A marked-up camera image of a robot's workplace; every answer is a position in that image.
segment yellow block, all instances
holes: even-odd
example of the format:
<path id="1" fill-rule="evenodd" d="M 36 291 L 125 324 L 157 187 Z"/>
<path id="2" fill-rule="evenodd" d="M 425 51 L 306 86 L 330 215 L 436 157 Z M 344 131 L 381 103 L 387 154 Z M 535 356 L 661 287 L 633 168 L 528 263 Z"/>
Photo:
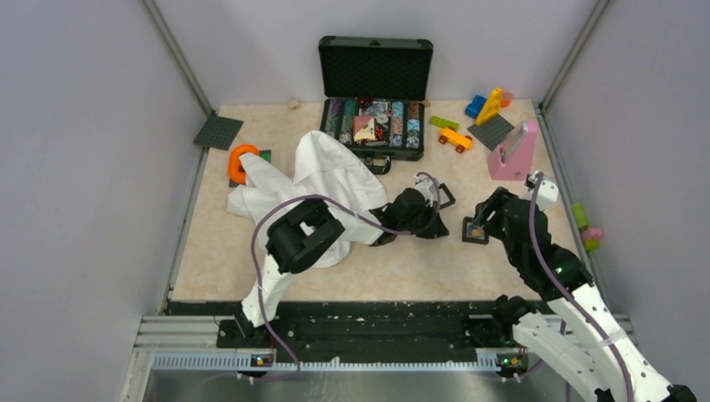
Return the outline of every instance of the yellow block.
<path id="1" fill-rule="evenodd" d="M 495 115 L 497 115 L 498 111 L 501 109 L 502 100 L 503 89 L 496 88 L 495 90 L 493 90 L 491 92 L 491 95 L 488 96 L 488 100 L 486 100 L 486 103 L 481 108 L 481 113 L 479 113 L 478 117 L 476 118 L 476 125 L 481 126 L 483 123 L 489 121 Z"/>

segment wall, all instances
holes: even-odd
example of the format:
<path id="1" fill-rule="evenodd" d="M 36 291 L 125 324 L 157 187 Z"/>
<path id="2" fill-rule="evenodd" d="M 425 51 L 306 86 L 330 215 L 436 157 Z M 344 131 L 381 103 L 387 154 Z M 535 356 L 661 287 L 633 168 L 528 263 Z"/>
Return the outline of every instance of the wall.
<path id="1" fill-rule="evenodd" d="M 2 2 L 0 38 L 0 400 L 114 400 L 204 117 L 138 1 Z"/>
<path id="2" fill-rule="evenodd" d="M 615 2 L 553 104 L 597 269 L 644 354 L 708 400 L 710 3 Z"/>
<path id="3" fill-rule="evenodd" d="M 426 38 L 428 95 L 467 99 L 504 86 L 542 99 L 594 1 L 158 0 L 213 107 L 322 101 L 324 35 Z"/>

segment wooden tabletop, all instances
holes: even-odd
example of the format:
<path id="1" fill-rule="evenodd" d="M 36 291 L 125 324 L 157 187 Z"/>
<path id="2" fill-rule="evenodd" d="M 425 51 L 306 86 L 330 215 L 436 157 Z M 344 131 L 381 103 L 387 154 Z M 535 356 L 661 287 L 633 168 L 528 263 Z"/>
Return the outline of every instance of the wooden tabletop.
<path id="1" fill-rule="evenodd" d="M 466 133 L 472 119 L 465 116 L 466 100 L 432 101 L 432 115 L 460 123 Z M 322 104 L 305 104 L 295 111 L 286 105 L 223 106 L 220 116 L 244 121 L 232 147 L 252 143 L 271 150 L 271 162 L 293 175 L 294 152 L 301 137 L 320 125 Z M 501 115 L 513 125 L 535 119 L 529 100 L 514 100 Z M 425 153 L 417 162 L 393 162 L 390 173 L 378 176 L 394 198 L 413 185 L 412 177 L 426 171 L 454 194 L 456 204 L 441 212 L 450 235 L 437 240 L 400 236 L 384 247 L 353 244 L 350 254 L 336 266 L 310 269 L 295 276 L 283 300 L 290 301 L 451 301 L 490 300 L 501 294 L 538 299 L 508 264 L 500 241 L 473 245 L 461 241 L 461 222 L 473 216 L 476 204 L 499 186 L 513 193 L 527 191 L 522 183 L 491 180 L 486 160 L 490 152 L 477 140 L 463 154 L 438 143 L 436 127 L 425 128 Z M 187 242 L 172 299 L 176 301 L 233 301 L 245 297 L 256 278 L 249 242 L 254 222 L 227 212 L 229 152 L 210 149 L 194 207 Z M 553 177 L 552 166 L 538 136 L 533 169 Z M 546 211 L 553 242 L 576 248 L 567 215 L 559 200 Z"/>

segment blue block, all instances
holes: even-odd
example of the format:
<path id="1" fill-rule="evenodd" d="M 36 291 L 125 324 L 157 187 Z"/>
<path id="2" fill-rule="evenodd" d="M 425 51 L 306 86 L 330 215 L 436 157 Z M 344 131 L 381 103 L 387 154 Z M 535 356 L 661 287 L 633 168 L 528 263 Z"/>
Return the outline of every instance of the blue block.
<path id="1" fill-rule="evenodd" d="M 466 113 L 467 116 L 471 116 L 475 119 L 478 117 L 478 114 L 481 113 L 481 109 L 483 109 L 483 105 L 485 104 L 486 98 L 481 95 L 476 95 L 474 96 L 471 103 L 468 104 L 464 113 Z"/>

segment pink toy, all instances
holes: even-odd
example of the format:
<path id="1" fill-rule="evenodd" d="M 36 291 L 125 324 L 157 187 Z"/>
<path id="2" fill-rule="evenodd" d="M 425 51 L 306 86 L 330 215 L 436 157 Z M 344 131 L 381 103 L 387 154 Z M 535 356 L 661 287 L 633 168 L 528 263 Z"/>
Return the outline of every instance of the pink toy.
<path id="1" fill-rule="evenodd" d="M 601 228 L 587 228 L 582 232 L 582 240 L 599 240 L 604 237 L 604 230 Z"/>
<path id="2" fill-rule="evenodd" d="M 488 172 L 493 180 L 524 181 L 533 168 L 538 123 L 524 121 L 513 128 L 488 157 Z"/>

